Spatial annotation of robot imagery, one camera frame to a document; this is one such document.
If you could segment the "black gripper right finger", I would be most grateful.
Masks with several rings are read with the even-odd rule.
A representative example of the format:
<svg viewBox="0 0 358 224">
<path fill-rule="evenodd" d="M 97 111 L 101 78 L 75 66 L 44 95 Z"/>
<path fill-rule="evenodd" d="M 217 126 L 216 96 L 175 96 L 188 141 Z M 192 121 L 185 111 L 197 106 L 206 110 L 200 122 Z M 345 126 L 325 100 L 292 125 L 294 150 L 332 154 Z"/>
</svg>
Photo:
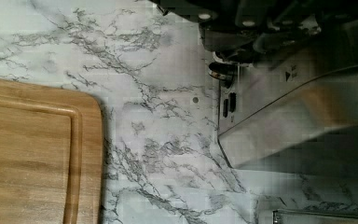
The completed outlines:
<svg viewBox="0 0 358 224">
<path fill-rule="evenodd" d="M 278 32 L 313 18 L 319 25 L 358 19 L 358 0 L 150 0 L 201 27 Z"/>
</svg>

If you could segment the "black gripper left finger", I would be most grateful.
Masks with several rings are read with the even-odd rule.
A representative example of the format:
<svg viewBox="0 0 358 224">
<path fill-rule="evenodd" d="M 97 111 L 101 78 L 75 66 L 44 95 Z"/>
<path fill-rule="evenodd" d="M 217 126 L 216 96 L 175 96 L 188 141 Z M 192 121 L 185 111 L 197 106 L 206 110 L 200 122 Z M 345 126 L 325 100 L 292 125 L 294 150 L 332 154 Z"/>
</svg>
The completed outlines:
<svg viewBox="0 0 358 224">
<path fill-rule="evenodd" d="M 293 21 L 272 18 L 217 18 L 199 24 L 203 47 L 224 62 L 250 63 L 278 50 L 293 31 Z"/>
</svg>

